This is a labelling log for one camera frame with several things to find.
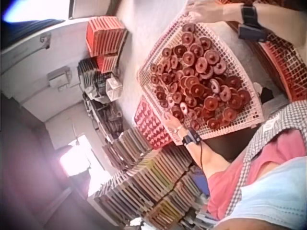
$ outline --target bracelet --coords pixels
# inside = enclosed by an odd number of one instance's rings
[[[182,129],[183,128],[183,126],[179,126],[179,127],[177,127],[175,130],[174,130],[174,133],[177,133],[180,129]]]

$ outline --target hand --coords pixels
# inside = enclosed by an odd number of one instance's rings
[[[181,126],[180,121],[177,118],[175,118],[173,115],[171,115],[170,113],[166,113],[164,117],[162,117],[162,123],[166,127],[171,128],[173,130]]]
[[[188,0],[185,14],[192,23],[216,23],[223,21],[224,5],[215,0]]]

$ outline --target pink shirt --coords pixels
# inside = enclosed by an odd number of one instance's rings
[[[252,161],[247,184],[256,181],[261,166],[267,162],[282,164],[292,158],[306,156],[304,139],[298,130],[283,132],[267,144],[255,160]],[[217,219],[225,216],[227,207],[238,183],[243,167],[244,154],[240,154],[231,165],[222,172],[213,174],[208,179],[211,198],[208,211]]]

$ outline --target gingham fabric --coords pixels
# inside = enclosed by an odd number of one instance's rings
[[[238,184],[226,211],[229,216],[236,204],[241,200],[241,187],[245,186],[252,159],[268,144],[276,135],[286,129],[298,129],[304,138],[307,149],[307,100],[293,102],[276,112],[255,133],[247,146],[243,159],[243,168]]]

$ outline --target light blue cloth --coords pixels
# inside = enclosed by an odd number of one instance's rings
[[[234,218],[264,220],[290,229],[307,223],[307,157],[298,157],[278,166],[255,183],[242,187],[242,200]]]

